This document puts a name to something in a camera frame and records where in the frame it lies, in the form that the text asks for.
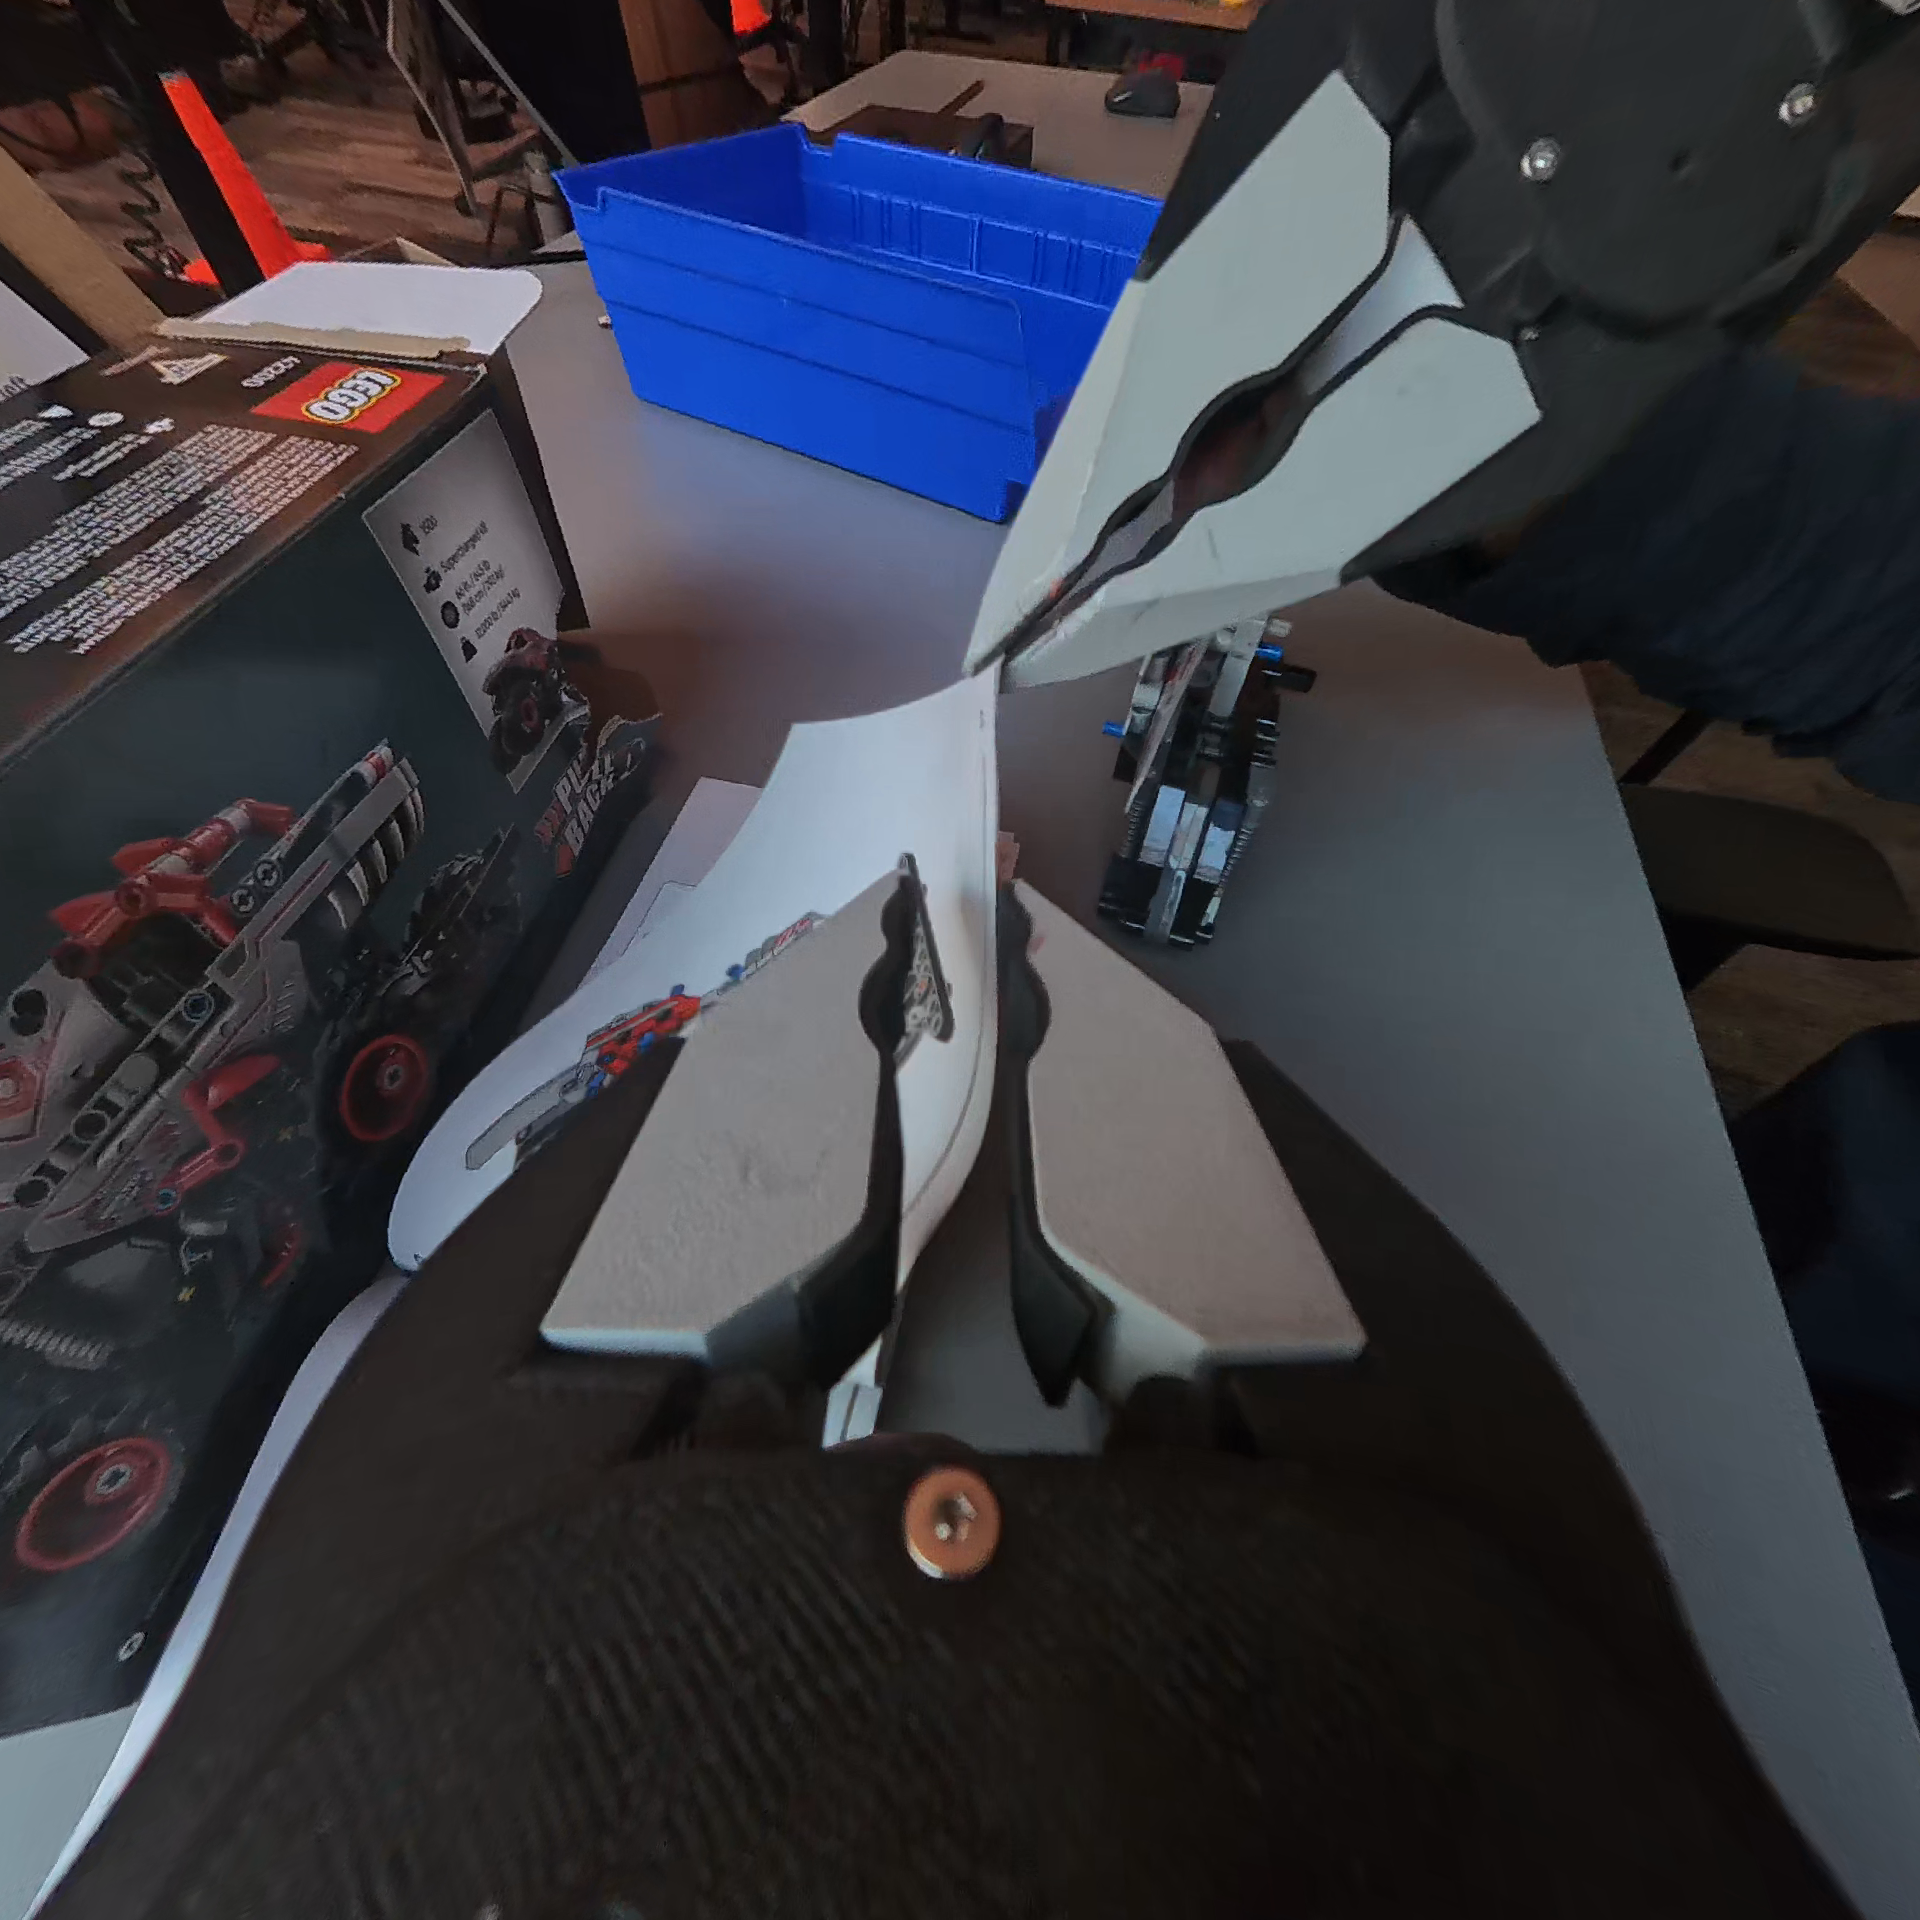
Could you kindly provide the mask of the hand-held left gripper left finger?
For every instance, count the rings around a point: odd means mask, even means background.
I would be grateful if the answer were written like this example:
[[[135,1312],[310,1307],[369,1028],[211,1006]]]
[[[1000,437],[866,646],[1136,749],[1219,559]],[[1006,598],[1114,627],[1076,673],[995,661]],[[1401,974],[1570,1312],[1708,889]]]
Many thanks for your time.
[[[918,871],[886,871],[702,1020],[547,1310],[548,1345],[830,1387],[881,1337],[920,905]]]

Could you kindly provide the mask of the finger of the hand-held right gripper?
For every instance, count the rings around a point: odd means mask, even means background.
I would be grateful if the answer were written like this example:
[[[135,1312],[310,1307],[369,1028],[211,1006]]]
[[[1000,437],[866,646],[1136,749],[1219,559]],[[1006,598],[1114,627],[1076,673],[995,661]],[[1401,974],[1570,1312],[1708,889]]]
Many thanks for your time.
[[[1391,198],[1384,117],[1343,70],[1274,115],[1257,70],[1215,95],[982,595],[969,673],[1000,673],[1100,564],[1248,488],[1314,396],[1418,317],[1470,324]]]
[[[1089,678],[1338,585],[1346,564],[1540,421],[1511,343],[1418,317],[1313,397],[1278,462],[1104,561],[1002,652],[1008,688]]]

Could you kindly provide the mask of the white instruction booklet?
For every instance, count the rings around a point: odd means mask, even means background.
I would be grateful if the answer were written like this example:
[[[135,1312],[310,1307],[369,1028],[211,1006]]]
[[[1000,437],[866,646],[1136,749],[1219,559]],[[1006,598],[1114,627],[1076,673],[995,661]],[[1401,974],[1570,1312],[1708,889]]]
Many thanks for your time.
[[[966,1187],[992,1100],[998,1023],[998,683],[961,678],[912,703],[794,727],[758,805],[710,872],[507,1044],[446,1105],[406,1171],[388,1219],[395,1267],[419,1268],[512,1173],[507,1124],[574,1072],[599,1028],[646,1003],[712,999],[794,926],[827,920],[902,854],[920,868],[950,1036],[899,1069],[907,1280]]]

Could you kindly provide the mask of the partly built lego model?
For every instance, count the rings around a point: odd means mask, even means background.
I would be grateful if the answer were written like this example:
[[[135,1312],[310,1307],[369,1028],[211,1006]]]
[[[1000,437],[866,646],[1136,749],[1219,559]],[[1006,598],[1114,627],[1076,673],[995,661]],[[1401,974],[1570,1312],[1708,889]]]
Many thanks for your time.
[[[1314,669],[1290,621],[1244,620],[1138,668],[1115,739],[1124,821],[1097,915],[1142,941],[1212,943],[1219,903],[1281,788],[1281,718]]]

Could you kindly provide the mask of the dark chair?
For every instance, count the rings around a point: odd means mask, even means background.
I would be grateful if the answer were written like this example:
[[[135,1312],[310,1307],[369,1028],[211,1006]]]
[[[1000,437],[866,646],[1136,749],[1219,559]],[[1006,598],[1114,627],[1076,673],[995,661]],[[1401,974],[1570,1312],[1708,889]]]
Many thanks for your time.
[[[1799,807],[1624,781],[1618,797],[1681,992],[1761,947],[1908,963],[1915,915],[1862,832]]]

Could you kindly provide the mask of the blue plastic bin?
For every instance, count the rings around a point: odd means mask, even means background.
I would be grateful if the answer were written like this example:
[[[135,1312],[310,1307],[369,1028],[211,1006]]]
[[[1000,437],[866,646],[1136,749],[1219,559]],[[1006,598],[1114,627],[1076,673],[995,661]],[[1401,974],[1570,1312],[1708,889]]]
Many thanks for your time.
[[[1008,521],[1161,200],[803,125],[558,173],[639,397]]]

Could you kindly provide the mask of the lego instruction booklet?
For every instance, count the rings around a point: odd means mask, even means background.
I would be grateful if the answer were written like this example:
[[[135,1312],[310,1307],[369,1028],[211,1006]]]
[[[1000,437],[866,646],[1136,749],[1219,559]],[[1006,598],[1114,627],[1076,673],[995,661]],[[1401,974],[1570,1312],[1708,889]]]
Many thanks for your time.
[[[604,941],[592,959],[585,959],[585,936],[567,936],[563,957],[548,968],[535,1008],[523,1020],[523,1031],[611,971],[647,926],[666,915],[662,897],[671,905],[687,897],[732,846],[759,795],[758,783],[697,777],[671,825],[639,823],[626,830],[587,903],[587,929],[601,932]],[[74,1732],[14,1734],[6,1742],[6,1917],[41,1913],[84,1843],[132,1783],[209,1643],[233,1572],[307,1428],[409,1283],[409,1267],[388,1267],[328,1324],[313,1350],[305,1355],[247,1468],[225,1529],[172,1633],[160,1643],[137,1703],[80,1718]]]

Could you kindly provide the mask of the orange traffic cone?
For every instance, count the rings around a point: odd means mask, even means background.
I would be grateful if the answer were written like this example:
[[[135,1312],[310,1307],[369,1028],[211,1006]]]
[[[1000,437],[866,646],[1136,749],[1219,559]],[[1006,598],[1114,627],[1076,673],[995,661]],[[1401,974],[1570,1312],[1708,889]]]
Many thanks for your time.
[[[297,239],[279,217],[195,77],[166,69],[158,84],[193,153],[183,182],[168,175],[199,249],[183,273],[211,289],[238,294],[295,265],[324,261],[329,253],[323,244]]]

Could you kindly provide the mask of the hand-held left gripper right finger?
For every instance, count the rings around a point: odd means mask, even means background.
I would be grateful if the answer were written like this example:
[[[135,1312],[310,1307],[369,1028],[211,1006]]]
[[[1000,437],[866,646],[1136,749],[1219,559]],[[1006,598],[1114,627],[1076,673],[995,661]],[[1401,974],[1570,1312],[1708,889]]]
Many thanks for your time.
[[[1023,879],[1000,894],[1000,1078],[1015,1334],[1046,1404],[1363,1355],[1215,1027]]]

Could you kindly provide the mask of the person's right forearm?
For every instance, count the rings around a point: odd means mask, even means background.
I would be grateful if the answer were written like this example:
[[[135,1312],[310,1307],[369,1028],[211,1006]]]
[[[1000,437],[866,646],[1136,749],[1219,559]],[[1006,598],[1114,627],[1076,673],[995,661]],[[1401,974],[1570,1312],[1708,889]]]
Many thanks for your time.
[[[1518,529],[1377,582],[1919,801],[1913,397],[1727,356]]]

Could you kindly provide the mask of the black lego set box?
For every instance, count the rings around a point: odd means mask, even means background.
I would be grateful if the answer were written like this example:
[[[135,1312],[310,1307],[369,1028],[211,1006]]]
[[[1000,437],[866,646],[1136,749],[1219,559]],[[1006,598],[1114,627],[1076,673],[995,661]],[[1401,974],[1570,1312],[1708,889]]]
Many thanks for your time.
[[[647,801],[512,339],[351,261],[6,403],[3,1732],[129,1707]]]

